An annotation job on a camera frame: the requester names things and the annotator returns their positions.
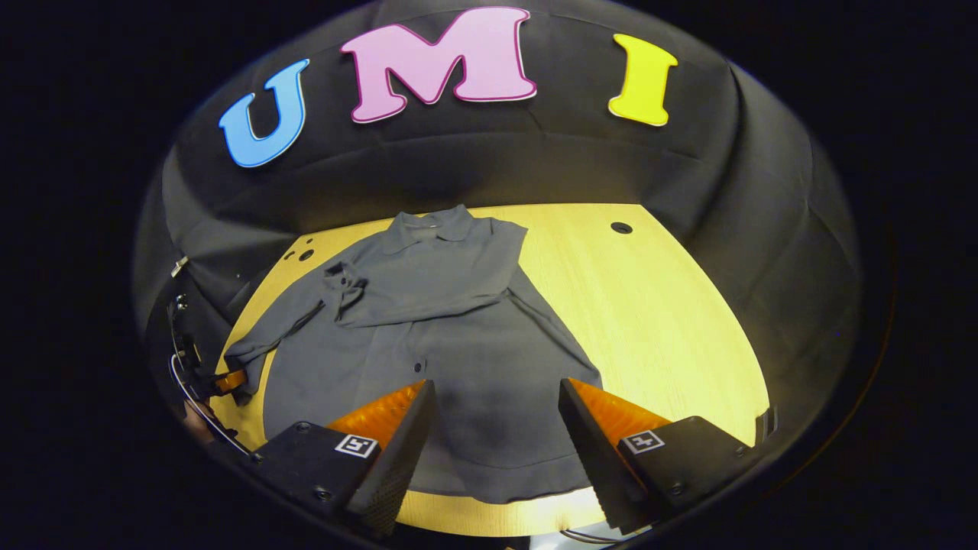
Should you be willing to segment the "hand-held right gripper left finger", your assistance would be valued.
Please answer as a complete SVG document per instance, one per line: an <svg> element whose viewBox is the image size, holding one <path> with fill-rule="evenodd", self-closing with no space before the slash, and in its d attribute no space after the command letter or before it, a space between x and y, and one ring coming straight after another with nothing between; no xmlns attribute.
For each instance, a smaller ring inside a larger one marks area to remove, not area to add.
<svg viewBox="0 0 978 550"><path fill-rule="evenodd" d="M436 401L436 383L420 380L331 424L295 422L251 453L251 477L315 521L391 535Z"/></svg>

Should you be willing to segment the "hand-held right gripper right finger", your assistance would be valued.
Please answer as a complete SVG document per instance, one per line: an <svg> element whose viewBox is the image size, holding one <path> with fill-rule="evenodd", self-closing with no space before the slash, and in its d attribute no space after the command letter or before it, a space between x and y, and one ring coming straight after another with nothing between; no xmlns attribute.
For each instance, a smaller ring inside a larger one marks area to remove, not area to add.
<svg viewBox="0 0 978 550"><path fill-rule="evenodd" d="M559 413L623 535L685 514L753 466L753 448L705 418L670 421L583 380L560 380Z"/></svg>

